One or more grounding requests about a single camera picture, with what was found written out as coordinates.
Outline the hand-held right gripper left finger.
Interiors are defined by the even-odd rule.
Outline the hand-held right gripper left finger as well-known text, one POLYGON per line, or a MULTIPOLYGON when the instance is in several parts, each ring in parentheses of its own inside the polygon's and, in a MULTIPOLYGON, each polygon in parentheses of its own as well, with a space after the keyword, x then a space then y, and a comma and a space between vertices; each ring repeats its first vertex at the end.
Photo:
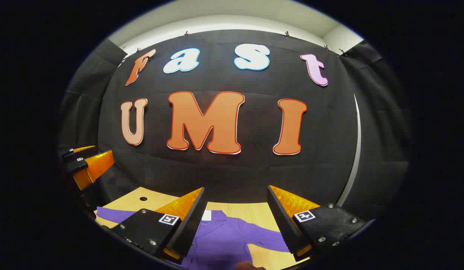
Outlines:
POLYGON ((181 264, 206 210, 205 191, 176 197, 139 187, 101 207, 101 226, 140 255, 181 264))

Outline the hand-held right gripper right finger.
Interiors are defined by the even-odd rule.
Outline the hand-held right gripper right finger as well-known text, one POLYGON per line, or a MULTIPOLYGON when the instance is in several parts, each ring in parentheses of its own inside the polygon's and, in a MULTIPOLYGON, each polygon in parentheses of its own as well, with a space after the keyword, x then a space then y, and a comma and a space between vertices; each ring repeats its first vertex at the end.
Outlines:
POLYGON ((296 261, 329 256, 375 221, 362 219, 337 204, 318 205, 275 186, 267 187, 267 203, 296 261))

